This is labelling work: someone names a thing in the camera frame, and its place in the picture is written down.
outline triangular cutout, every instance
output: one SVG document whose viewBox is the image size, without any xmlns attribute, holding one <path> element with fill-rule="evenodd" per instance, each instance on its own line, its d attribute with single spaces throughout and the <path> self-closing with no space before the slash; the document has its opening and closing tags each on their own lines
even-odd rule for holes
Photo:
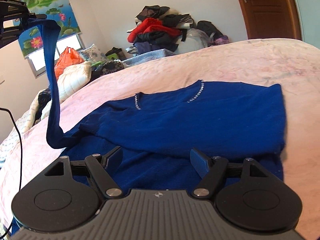
<svg viewBox="0 0 320 240">
<path fill-rule="evenodd" d="M 58 162 L 46 172 L 45 176 L 62 176 L 63 174 L 63 162 Z"/>
<path fill-rule="evenodd" d="M 268 176 L 259 170 L 257 166 L 250 165 L 250 177 L 266 178 Z"/>
</svg>

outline bed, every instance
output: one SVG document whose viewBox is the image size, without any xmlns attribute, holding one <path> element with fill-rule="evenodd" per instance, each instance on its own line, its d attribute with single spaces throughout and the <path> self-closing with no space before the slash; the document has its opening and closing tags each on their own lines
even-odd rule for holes
<svg viewBox="0 0 320 240">
<path fill-rule="evenodd" d="M 137 92 L 177 90 L 197 80 L 282 85 L 287 114 L 284 181 L 303 201 L 297 231 L 307 240 L 319 237 L 320 50 L 312 45 L 291 39 L 248 40 L 129 67 L 98 78 L 64 101 L 60 126 L 64 131 L 71 129 L 106 101 Z M 22 186 L 63 150 L 47 145 L 47 121 L 42 120 L 22 135 Z M 19 163 L 17 144 L 0 170 L 0 218 L 5 226 L 12 220 L 11 201 L 19 186 Z"/>
</svg>

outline wooden door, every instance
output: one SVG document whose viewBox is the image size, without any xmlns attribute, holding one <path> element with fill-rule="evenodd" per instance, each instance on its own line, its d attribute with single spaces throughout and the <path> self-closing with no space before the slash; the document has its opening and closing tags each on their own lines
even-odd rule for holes
<svg viewBox="0 0 320 240">
<path fill-rule="evenodd" d="M 249 39 L 301 40 L 295 0 L 239 0 Z"/>
</svg>

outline patterned cushion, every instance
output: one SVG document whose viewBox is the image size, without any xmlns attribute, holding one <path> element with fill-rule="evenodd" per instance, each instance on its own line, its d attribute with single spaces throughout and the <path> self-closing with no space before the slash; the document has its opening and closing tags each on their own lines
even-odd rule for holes
<svg viewBox="0 0 320 240">
<path fill-rule="evenodd" d="M 85 61 L 98 62 L 108 61 L 108 58 L 102 53 L 102 51 L 94 44 L 89 48 L 79 51 L 79 54 L 84 58 Z"/>
</svg>

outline green object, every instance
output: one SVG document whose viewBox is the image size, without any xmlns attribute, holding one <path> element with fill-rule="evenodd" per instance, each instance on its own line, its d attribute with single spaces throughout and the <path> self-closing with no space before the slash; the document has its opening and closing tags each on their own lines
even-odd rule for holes
<svg viewBox="0 0 320 240">
<path fill-rule="evenodd" d="M 115 60 L 115 59 L 119 59 L 118 55 L 116 53 L 108 55 L 107 56 L 108 60 Z"/>
<path fill-rule="evenodd" d="M 100 64 L 103 64 L 103 61 L 98 61 L 96 63 L 93 63 L 91 66 L 94 67 L 94 66 L 97 66 L 97 65 L 100 65 Z"/>
</svg>

